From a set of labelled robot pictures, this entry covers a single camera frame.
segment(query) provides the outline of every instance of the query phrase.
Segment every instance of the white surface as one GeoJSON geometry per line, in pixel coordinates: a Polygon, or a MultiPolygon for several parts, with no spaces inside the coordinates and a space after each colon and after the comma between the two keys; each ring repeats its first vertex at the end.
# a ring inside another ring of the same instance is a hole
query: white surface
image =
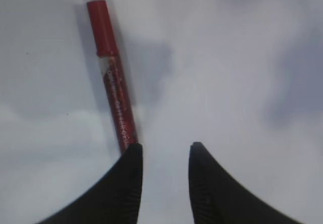
{"type": "MultiPolygon", "coordinates": [[[[85,0],[0,0],[0,223],[58,211],[119,153],[85,0]]],[[[189,146],[322,223],[322,0],[108,0],[145,169],[138,223],[193,223],[189,146]]]]}

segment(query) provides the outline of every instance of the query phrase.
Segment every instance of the marker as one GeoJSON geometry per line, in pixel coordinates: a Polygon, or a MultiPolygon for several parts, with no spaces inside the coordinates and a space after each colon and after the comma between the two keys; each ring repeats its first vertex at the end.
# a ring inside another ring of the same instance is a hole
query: marker
{"type": "Polygon", "coordinates": [[[88,2],[87,8],[117,140],[124,153],[130,144],[138,143],[138,137],[119,50],[106,2],[88,2]]]}

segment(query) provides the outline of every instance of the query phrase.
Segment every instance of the red cap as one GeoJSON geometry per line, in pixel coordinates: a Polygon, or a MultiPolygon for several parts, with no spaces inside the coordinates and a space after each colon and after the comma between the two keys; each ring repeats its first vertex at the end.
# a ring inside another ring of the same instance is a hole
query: red cap
{"type": "Polygon", "coordinates": [[[106,2],[104,0],[87,3],[98,57],[119,54],[106,2]]]}

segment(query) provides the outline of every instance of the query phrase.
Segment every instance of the red marker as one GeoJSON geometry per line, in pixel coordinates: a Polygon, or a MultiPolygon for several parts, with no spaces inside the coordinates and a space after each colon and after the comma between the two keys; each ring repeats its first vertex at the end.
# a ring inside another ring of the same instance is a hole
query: red marker
{"type": "Polygon", "coordinates": [[[106,2],[87,3],[97,55],[101,58],[101,71],[109,100],[121,153],[132,143],[138,143],[125,75],[112,29],[106,2]]]}

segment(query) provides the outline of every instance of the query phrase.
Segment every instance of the black pointed object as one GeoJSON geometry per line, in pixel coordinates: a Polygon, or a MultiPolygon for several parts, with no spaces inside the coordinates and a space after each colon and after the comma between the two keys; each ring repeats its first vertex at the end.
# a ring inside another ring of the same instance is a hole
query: black pointed object
{"type": "Polygon", "coordinates": [[[140,144],[130,144],[111,170],[83,196],[40,224],[135,224],[142,188],[140,144]]]}
{"type": "Polygon", "coordinates": [[[195,224],[299,224],[235,181],[202,143],[191,146],[189,191],[195,224]]]}

